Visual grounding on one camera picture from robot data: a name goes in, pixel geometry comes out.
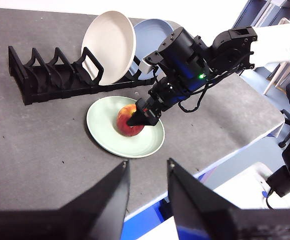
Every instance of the light green plate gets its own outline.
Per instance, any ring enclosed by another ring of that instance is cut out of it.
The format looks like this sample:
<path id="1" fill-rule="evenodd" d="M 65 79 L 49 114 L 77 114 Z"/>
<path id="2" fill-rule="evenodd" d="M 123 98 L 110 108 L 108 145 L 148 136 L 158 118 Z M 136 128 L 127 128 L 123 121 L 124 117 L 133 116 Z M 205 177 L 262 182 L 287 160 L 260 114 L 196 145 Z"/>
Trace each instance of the light green plate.
<path id="1" fill-rule="evenodd" d="M 94 102 L 87 112 L 87 126 L 94 139 L 112 154 L 133 159 L 155 153 L 165 139 L 160 120 L 155 126 L 145 126 L 136 136 L 123 136 L 117 131 L 118 112 L 135 102 L 124 96 L 108 96 Z"/>

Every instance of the gray table surface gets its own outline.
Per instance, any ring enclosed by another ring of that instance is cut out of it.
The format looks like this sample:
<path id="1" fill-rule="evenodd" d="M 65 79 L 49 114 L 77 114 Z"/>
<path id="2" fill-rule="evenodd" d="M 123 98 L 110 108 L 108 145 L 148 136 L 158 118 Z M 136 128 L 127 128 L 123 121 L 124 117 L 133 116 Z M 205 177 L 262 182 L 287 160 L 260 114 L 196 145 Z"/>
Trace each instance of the gray table surface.
<path id="1" fill-rule="evenodd" d="M 93 186 L 123 158 L 102 149 L 86 127 L 86 112 L 99 98 L 146 98 L 149 86 L 56 99 L 24 106 L 8 73 L 7 47 L 23 63 L 35 47 L 48 62 L 60 47 L 70 62 L 93 15 L 0 9 L 0 210 L 59 208 Z M 192 97 L 184 105 L 195 105 Z M 128 211 L 167 189 L 166 159 L 194 174 L 250 144 L 284 122 L 280 112 L 237 75 L 206 94 L 201 109 L 163 113 L 166 137 L 155 154 L 131 160 Z"/>

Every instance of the black dish rack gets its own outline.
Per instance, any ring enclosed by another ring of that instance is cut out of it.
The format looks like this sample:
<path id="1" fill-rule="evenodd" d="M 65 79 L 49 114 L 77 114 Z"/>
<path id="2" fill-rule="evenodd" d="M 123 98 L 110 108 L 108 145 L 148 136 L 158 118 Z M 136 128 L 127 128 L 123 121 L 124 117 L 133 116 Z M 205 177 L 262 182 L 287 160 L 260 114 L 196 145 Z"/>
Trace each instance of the black dish rack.
<path id="1" fill-rule="evenodd" d="M 91 79 L 89 73 L 82 66 L 86 57 L 89 57 L 98 69 L 95 79 Z M 58 59 L 63 64 L 56 64 Z M 36 60 L 39 65 L 33 66 Z M 137 65 L 140 64 L 140 60 L 136 56 L 134 62 Z M 157 80 L 155 76 L 157 69 L 154 69 L 154 77 L 147 80 L 138 79 L 141 74 L 141 71 L 138 70 L 134 75 L 128 71 L 124 77 L 113 84 L 99 85 L 104 68 L 87 47 L 83 49 L 81 57 L 72 64 L 58 47 L 55 48 L 53 59 L 48 63 L 45 63 L 39 52 L 33 48 L 31 59 L 26 64 L 22 64 L 14 48 L 9 46 L 8 64 L 9 74 L 15 78 L 25 105 L 84 94 L 147 86 Z"/>

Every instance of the red apple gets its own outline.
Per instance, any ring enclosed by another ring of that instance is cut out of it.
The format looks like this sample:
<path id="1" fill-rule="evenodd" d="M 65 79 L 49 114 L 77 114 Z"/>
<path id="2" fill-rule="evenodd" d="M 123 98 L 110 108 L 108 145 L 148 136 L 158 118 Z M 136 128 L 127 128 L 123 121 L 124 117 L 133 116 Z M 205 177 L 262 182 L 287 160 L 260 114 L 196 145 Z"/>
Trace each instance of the red apple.
<path id="1" fill-rule="evenodd" d="M 124 136 L 135 136 L 144 128 L 144 125 L 128 126 L 127 121 L 131 118 L 134 112 L 136 112 L 136 105 L 129 104 L 123 107 L 117 115 L 116 125 L 119 132 Z"/>

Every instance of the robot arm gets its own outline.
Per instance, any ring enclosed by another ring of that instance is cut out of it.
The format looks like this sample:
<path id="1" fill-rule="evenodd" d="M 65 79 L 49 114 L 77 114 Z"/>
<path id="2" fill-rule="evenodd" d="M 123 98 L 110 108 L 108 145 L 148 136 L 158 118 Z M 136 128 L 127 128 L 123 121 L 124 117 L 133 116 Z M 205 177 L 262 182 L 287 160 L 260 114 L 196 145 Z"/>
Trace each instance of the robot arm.
<path id="1" fill-rule="evenodd" d="M 234 28 L 219 34 L 210 47 L 180 27 L 140 64 L 143 72 L 159 66 L 164 76 L 148 91 L 146 101 L 136 102 L 137 111 L 127 123 L 154 126 L 161 112 L 177 103 L 184 112 L 194 112 L 207 89 L 229 75 L 284 61 L 290 61 L 290 24 Z M 181 106 L 198 93 L 202 94 L 193 110 Z"/>

